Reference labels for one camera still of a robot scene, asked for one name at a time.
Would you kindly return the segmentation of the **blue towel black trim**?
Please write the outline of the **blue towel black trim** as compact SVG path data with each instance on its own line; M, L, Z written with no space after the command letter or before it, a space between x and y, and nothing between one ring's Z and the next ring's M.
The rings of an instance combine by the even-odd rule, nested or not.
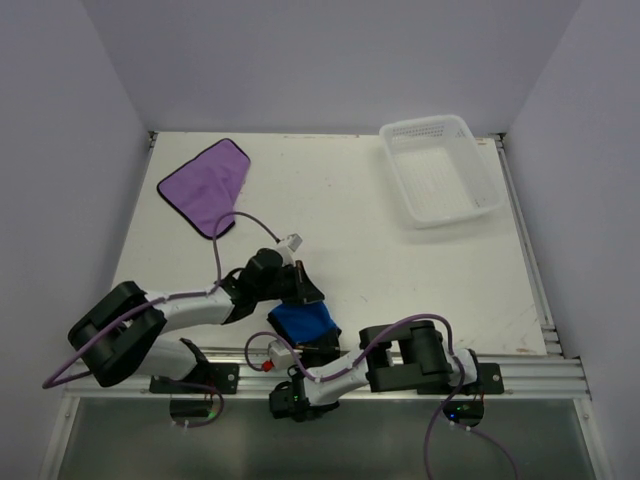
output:
M342 333L324 302L280 304L269 312L267 321L291 346L311 344L322 339L338 340Z

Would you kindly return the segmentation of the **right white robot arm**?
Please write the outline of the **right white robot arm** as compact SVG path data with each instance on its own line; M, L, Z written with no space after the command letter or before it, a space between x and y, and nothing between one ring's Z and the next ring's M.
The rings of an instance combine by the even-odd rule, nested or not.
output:
M411 317L363 329L360 345L331 362L307 367L294 361L291 379L269 395L276 419L315 420L336 409L344 395L416 390L432 395L480 394L481 364L469 349L456 349L453 330L436 315Z

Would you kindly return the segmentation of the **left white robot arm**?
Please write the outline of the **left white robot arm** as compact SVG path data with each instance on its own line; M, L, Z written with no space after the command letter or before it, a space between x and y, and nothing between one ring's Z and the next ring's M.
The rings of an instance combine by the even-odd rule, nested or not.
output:
M102 387L137 374L166 378L193 393L211 383L209 363L192 341L168 340L165 333L230 325L265 301L306 307L324 299L301 261L263 248L208 290L153 294L122 282L70 329L68 341Z

